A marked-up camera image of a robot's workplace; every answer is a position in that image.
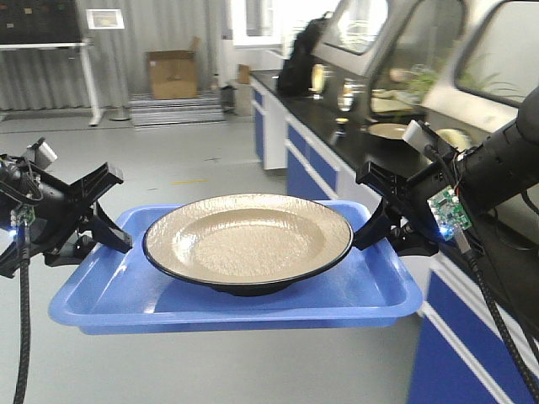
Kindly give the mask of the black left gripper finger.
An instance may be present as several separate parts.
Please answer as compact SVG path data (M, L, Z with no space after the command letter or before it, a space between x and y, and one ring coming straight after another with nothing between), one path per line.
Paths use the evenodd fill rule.
M93 204L90 231L96 242L117 252L128 253L132 248L131 235L123 231L106 215L99 202Z
M74 204L90 206L98 201L116 184L124 182L121 169L106 162L91 173L69 185L69 201Z

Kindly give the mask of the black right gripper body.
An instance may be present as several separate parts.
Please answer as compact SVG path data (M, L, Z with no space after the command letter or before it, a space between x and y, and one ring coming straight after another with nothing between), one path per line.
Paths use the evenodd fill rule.
M437 254L445 241L428 205L428 199L451 184L447 166L433 162L428 167L406 178L386 170L388 182L384 197L389 205L406 220L391 231L390 243L399 256L426 256Z

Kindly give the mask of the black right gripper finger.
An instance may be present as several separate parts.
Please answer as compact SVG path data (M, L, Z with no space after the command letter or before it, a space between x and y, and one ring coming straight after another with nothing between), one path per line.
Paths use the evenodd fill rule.
M397 225L398 211L387 199L382 198L370 219L354 233L352 245L365 250L389 236Z
M355 182L375 191L383 198L402 198L407 193L407 179L372 161L366 162L355 175Z

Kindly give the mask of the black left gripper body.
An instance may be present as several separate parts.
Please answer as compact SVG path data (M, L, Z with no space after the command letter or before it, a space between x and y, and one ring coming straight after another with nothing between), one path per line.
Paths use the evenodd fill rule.
M51 267L81 263L96 245L90 231L93 204L69 201L69 185L26 157L1 156L1 228L9 230L9 211L24 204L35 208L35 221L1 253L3 268L20 268L41 254Z

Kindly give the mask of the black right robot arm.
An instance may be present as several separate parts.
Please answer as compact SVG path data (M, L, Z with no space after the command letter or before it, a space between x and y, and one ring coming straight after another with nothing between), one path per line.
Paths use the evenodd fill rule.
M538 92L526 96L513 121L465 151L423 121L411 121L403 140L430 164L410 178L374 162L360 169L356 182L382 200L354 246L387 239L401 255L430 256L442 242L465 245L464 232L478 228L479 215L538 183Z

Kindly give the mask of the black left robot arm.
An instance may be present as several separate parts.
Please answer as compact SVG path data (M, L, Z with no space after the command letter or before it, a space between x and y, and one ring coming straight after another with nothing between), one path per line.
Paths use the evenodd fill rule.
M131 236L99 204L123 173L104 163L68 184L26 157L1 156L1 228L27 223L29 256L41 254L50 267L80 264L102 244L120 253L132 248Z

